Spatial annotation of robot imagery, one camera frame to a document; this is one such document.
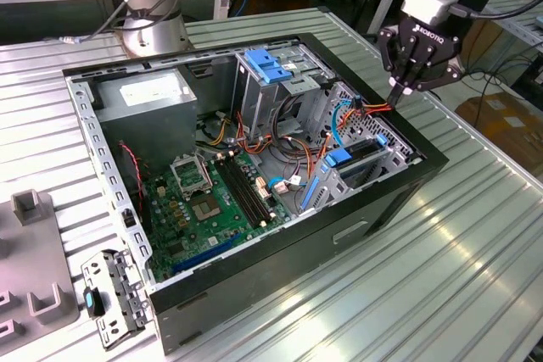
aluminum table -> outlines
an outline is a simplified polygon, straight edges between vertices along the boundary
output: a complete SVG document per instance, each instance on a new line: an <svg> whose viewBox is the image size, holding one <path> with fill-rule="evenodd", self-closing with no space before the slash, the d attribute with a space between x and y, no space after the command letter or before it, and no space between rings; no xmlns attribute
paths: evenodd
<svg viewBox="0 0 543 362"><path fill-rule="evenodd" d="M301 31L389 90L375 50L317 9L188 25L197 47ZM167 359L153 324L105 353L83 307L80 265L120 239L60 70L125 54L105 35L0 47L0 57L0 196L30 187L52 195L81 309L3 362L521 361L543 335L543 186L439 102L414 95L400 113L450 163L389 226Z"/></svg>

expansion slot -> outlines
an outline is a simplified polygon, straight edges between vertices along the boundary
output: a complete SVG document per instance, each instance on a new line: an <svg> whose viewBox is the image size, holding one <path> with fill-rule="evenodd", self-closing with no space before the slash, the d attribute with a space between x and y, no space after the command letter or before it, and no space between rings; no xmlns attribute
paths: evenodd
<svg viewBox="0 0 543 362"><path fill-rule="evenodd" d="M249 223L253 227L265 226L272 218L236 163L225 159L216 163L216 168Z"/></svg>
<svg viewBox="0 0 543 362"><path fill-rule="evenodd" d="M215 246L214 248L208 249L205 252L197 254L196 256L190 259L183 260L182 262L178 263L177 265L174 265L171 268L171 273L175 275L176 273L180 271L190 269L191 267L194 267L195 265L199 265L200 263L203 263L206 260L214 258L215 256L218 256L221 253L225 253L227 250L232 249L234 241L238 238L239 238L239 235L235 237L231 237L226 242L221 243L219 246Z"/></svg>

green motherboard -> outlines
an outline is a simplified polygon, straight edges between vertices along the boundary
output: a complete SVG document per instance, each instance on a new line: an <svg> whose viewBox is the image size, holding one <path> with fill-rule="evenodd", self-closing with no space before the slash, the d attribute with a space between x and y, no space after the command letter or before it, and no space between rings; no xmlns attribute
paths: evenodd
<svg viewBox="0 0 543 362"><path fill-rule="evenodd" d="M255 180L260 175L249 156L246 153L237 155L232 159L234 164L240 170L239 174L245 177L246 186L258 192ZM238 204L236 194L232 194L227 186L232 183L230 173L225 173L214 161L209 161L206 168L212 188L194 193L189 201L183 198L172 171L144 182L150 202L150 228L146 230L153 249L150 266L157 282L275 229L290 219L288 211L275 198L265 200L259 197L272 218L262 224L264 226L251 225L248 218L253 215L246 215L242 210L245 208L247 211L246 203L245 207ZM220 172L228 180L223 180ZM176 169L176 174L182 187L198 179L192 166L181 171Z"/></svg>

blue plastic latch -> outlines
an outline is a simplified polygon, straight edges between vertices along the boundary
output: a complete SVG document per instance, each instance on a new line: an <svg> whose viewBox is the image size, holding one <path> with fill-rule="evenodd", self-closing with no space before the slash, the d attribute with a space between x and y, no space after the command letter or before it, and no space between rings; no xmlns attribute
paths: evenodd
<svg viewBox="0 0 543 362"><path fill-rule="evenodd" d="M379 133L375 136L375 139L377 140L377 143L379 143L381 146L386 146L389 143L389 139L385 137L385 135Z"/></svg>
<svg viewBox="0 0 543 362"><path fill-rule="evenodd" d="M266 84L285 81L292 78L292 73L283 69L277 58L269 54L265 49L249 50L245 57L253 68L262 75Z"/></svg>
<svg viewBox="0 0 543 362"><path fill-rule="evenodd" d="M90 309L92 307L92 294L91 293L87 293L87 295L85 296L85 302L87 303L87 307Z"/></svg>
<svg viewBox="0 0 543 362"><path fill-rule="evenodd" d="M346 161L351 160L353 157L347 153L347 151L344 148L336 148L332 152L328 153L326 159L327 163L329 163L332 167L343 164Z"/></svg>
<svg viewBox="0 0 543 362"><path fill-rule="evenodd" d="M335 167L337 164L336 160L334 160L330 154L326 155L326 157L324 158L324 161L326 161L330 167Z"/></svg>

cardboard box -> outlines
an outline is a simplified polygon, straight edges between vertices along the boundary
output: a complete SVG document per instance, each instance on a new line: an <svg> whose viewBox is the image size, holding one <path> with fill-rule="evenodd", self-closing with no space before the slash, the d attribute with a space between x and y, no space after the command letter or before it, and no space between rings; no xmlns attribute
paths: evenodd
<svg viewBox="0 0 543 362"><path fill-rule="evenodd" d="M468 99L456 113L473 124L479 100ZM515 97L507 92L485 96L477 130L532 175L543 174L543 121Z"/></svg>

